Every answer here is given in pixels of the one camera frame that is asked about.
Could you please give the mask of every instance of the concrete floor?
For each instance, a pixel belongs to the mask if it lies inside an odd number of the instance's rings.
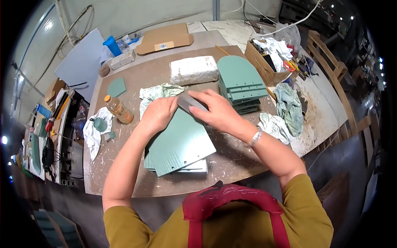
[[[304,157],[309,168],[318,153]],[[348,171],[349,204],[343,225],[334,234],[332,247],[343,247],[357,227],[364,201],[365,186],[372,170],[367,169],[364,158],[362,137],[354,136],[329,147],[308,171],[314,189],[320,190],[334,175]],[[281,201],[281,189],[277,178],[269,171],[245,179],[243,184],[269,192]],[[102,199],[100,196],[85,194],[84,189],[57,185],[51,182],[39,185],[41,202],[46,210],[57,210],[78,224],[88,247],[109,247],[102,220]],[[172,212],[182,203],[186,195],[136,198],[132,200],[141,219],[153,230],[157,230]]]

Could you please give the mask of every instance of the wristwatch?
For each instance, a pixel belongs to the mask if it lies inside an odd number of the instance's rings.
[[[247,144],[247,147],[253,147],[256,142],[262,137],[262,130],[259,128],[257,133],[252,138],[251,142]]]

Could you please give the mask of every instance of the light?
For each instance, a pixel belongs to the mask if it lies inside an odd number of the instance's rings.
[[[53,26],[52,21],[47,22],[47,23],[44,25],[45,31],[49,30],[52,26]]]
[[[7,137],[3,136],[3,137],[1,138],[1,142],[2,142],[3,144],[7,144],[7,142],[8,142]]]

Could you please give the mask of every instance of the scissors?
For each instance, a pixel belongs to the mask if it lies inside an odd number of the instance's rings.
[[[290,72],[299,71],[297,65],[292,61],[283,60],[283,65]]]

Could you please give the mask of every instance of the white wall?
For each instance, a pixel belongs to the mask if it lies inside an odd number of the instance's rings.
[[[36,24],[43,15],[43,13],[54,2],[52,0],[44,0],[36,12],[30,18],[27,26],[22,32],[21,38],[17,43],[12,60],[20,64],[21,58],[33,35]],[[94,6],[94,17],[89,22],[87,32],[98,27],[102,36],[106,39],[110,35],[118,37],[124,33],[135,30],[141,26],[149,23],[158,22],[166,19],[175,19],[181,15],[189,15],[193,13],[203,12],[190,17],[165,22],[162,24],[151,26],[147,29],[153,29],[165,25],[180,22],[195,22],[195,21],[211,21],[212,20],[212,0],[146,0],[146,1],[132,1],[132,0],[61,0],[65,10],[64,17],[66,27],[76,19],[80,12],[89,4]],[[92,9],[88,9],[87,13],[79,20],[71,31],[73,35],[82,35],[87,24]],[[37,82],[40,75],[43,73],[48,63],[50,62],[56,47],[62,41],[64,35],[63,29],[60,25],[56,8],[53,8],[48,17],[43,21],[37,34],[35,35],[23,61],[21,71],[26,75],[27,79],[36,84],[43,94],[45,94],[48,86],[57,78],[54,74],[55,69],[62,61],[62,53],[55,56],[49,69],[44,74],[43,78]],[[63,48],[63,53],[67,54],[71,50],[71,45],[66,44]],[[7,71],[6,83],[4,87],[4,110],[11,111],[13,102],[13,85],[14,85],[15,70],[11,67]],[[21,101],[18,101],[15,112],[10,112],[14,119],[25,125],[31,112],[37,103],[41,103],[43,98],[34,89],[30,89],[26,84],[23,88]]]

